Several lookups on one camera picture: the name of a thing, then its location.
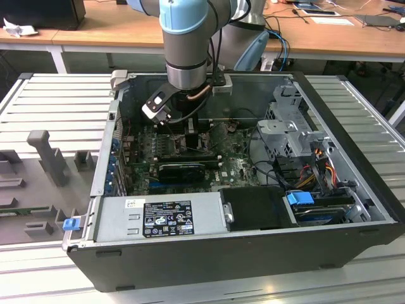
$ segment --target black computer case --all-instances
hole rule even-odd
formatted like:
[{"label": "black computer case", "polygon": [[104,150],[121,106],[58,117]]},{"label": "black computer case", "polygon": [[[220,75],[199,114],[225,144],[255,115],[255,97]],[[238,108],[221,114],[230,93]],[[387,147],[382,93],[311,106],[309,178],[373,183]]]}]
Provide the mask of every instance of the black computer case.
[{"label": "black computer case", "polygon": [[3,18],[18,25],[35,28],[76,30],[84,19],[84,0],[2,0],[0,22]]}]

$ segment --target aluminum workbench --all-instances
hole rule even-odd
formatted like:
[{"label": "aluminum workbench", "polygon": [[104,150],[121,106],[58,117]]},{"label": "aluminum workbench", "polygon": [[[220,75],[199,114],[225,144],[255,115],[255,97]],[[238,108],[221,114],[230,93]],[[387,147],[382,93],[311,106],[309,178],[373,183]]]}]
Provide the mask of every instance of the aluminum workbench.
[{"label": "aluminum workbench", "polygon": [[[307,78],[404,204],[404,139],[348,81]],[[112,100],[109,80],[108,74],[18,80],[0,104],[0,150],[36,158],[25,140],[41,128],[64,156],[78,147],[97,155]],[[10,245],[0,247],[0,286],[6,303],[404,303],[405,238],[370,248],[341,269],[109,294],[94,289],[60,241]]]}]

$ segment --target sticker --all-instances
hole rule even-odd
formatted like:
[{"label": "sticker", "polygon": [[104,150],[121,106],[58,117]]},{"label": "sticker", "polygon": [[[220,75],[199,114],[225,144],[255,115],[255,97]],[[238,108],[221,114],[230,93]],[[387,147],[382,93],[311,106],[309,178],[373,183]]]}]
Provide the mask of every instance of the sticker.
[{"label": "sticker", "polygon": [[143,235],[145,238],[194,234],[191,201],[145,203]]},{"label": "sticker", "polygon": [[17,213],[15,212],[5,212],[5,213],[0,213],[0,217],[16,217]]},{"label": "sticker", "polygon": [[144,198],[127,199],[125,201],[125,208],[143,208],[145,201]]}]

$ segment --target motherboard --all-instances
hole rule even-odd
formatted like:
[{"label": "motherboard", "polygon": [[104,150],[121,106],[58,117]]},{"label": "motherboard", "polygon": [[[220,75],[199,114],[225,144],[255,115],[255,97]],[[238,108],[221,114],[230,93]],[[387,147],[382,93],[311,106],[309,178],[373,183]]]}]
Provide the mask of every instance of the motherboard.
[{"label": "motherboard", "polygon": [[[185,136],[175,128],[147,125],[126,140],[126,168],[131,195],[178,194],[218,191],[224,187],[258,186],[256,171],[248,161],[251,128],[235,121],[211,122],[201,127],[196,149],[188,148]],[[162,182],[162,168],[200,166],[196,176]]]}]

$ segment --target copper pipe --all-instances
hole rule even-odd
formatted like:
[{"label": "copper pipe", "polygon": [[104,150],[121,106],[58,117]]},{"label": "copper pipe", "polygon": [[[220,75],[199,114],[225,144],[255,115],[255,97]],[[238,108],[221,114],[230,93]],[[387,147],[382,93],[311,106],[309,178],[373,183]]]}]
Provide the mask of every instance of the copper pipe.
[{"label": "copper pipe", "polygon": [[194,95],[194,96],[188,95],[187,99],[189,101],[195,101],[195,100],[199,99],[200,97],[202,97],[205,93],[207,93],[210,88],[211,88],[211,85],[209,84],[204,89],[202,89],[199,93],[197,93],[196,95]]}]

